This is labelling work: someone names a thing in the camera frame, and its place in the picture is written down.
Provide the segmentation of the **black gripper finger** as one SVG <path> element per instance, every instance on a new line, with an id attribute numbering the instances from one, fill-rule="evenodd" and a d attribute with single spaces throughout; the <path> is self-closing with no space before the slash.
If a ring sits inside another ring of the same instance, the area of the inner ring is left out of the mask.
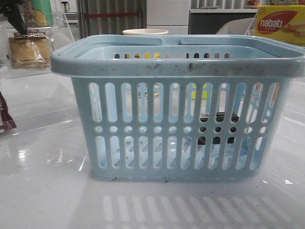
<path id="1" fill-rule="evenodd" d="M 28 28 L 25 25 L 20 11 L 19 5 L 23 4 L 23 0 L 3 0 L 2 14 L 7 17 L 8 22 L 21 34 L 28 34 Z"/>

